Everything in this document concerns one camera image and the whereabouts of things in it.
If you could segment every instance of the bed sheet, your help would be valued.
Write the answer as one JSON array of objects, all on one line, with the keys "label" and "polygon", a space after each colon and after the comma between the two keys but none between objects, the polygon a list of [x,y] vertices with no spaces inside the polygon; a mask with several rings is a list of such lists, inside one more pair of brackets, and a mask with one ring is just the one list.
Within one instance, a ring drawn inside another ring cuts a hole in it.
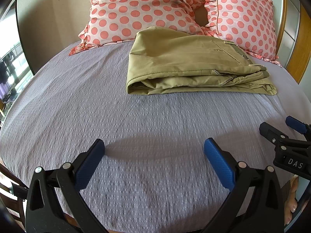
[{"label": "bed sheet", "polygon": [[[311,104],[284,68],[267,66],[275,96],[239,92],[128,95],[133,42],[53,57],[11,107],[0,131],[0,156],[25,184],[34,169],[54,169],[96,138],[106,155],[81,191],[99,221],[121,232],[187,232],[203,228],[228,191],[203,154],[213,137],[251,167],[273,164],[274,148],[258,131],[268,122],[291,138],[292,115],[311,122]],[[276,168],[281,185],[291,174]],[[70,213],[60,196],[65,212]]]}]

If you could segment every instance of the glass panel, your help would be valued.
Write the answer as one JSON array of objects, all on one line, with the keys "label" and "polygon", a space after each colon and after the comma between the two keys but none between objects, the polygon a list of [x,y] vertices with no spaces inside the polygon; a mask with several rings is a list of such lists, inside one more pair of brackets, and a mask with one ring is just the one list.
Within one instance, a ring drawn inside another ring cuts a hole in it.
[{"label": "glass panel", "polygon": [[294,4],[290,0],[287,0],[287,15],[286,15],[285,30],[293,39],[296,39],[299,17],[300,17],[299,11],[296,9]]},{"label": "glass panel", "polygon": [[286,32],[284,32],[279,51],[277,53],[279,56],[278,61],[283,67],[287,66],[293,47],[294,40]]}]

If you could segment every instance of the metal rivet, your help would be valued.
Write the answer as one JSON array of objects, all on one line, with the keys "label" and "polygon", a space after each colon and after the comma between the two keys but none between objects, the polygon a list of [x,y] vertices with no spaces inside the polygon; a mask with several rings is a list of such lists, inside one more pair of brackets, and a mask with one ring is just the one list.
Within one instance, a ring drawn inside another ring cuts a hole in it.
[{"label": "metal rivet", "polygon": [[238,166],[239,166],[240,168],[245,168],[247,165],[246,165],[245,162],[240,161],[240,162],[238,163]]},{"label": "metal rivet", "polygon": [[41,166],[38,166],[36,169],[35,169],[35,172],[36,173],[40,173],[42,171],[42,167]]},{"label": "metal rivet", "polygon": [[66,162],[63,164],[63,168],[64,169],[69,169],[71,167],[71,163],[70,162]]},{"label": "metal rivet", "polygon": [[268,167],[267,167],[267,170],[268,170],[269,172],[273,172],[273,171],[274,171],[274,168],[273,168],[272,166],[268,166]]}]

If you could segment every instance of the pillow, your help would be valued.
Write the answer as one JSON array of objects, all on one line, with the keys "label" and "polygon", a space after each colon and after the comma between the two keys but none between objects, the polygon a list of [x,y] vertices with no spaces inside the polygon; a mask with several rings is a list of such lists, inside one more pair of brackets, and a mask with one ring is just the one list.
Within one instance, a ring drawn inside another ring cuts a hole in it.
[{"label": "pillow", "polygon": [[272,0],[205,0],[206,35],[236,43],[250,55],[279,64]]},{"label": "pillow", "polygon": [[81,43],[69,55],[135,39],[150,26],[162,26],[189,34],[204,35],[194,21],[193,9],[201,0],[90,0],[90,21],[79,34]]}]

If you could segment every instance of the blue rubber pad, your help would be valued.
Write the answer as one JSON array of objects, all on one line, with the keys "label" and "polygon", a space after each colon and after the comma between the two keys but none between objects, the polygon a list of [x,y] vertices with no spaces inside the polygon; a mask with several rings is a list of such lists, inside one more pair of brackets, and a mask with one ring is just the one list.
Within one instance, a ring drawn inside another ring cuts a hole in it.
[{"label": "blue rubber pad", "polygon": [[307,128],[306,125],[297,119],[288,116],[285,120],[287,126],[293,128],[294,130],[298,131],[300,134],[306,134],[307,133]]},{"label": "blue rubber pad", "polygon": [[204,153],[212,164],[223,187],[228,188],[231,192],[235,185],[235,172],[225,160],[224,152],[212,138],[209,138],[205,140]]},{"label": "blue rubber pad", "polygon": [[98,140],[96,144],[93,144],[90,154],[84,160],[76,172],[75,178],[75,190],[79,191],[85,189],[92,178],[99,162],[105,155],[105,144],[102,140]]}]

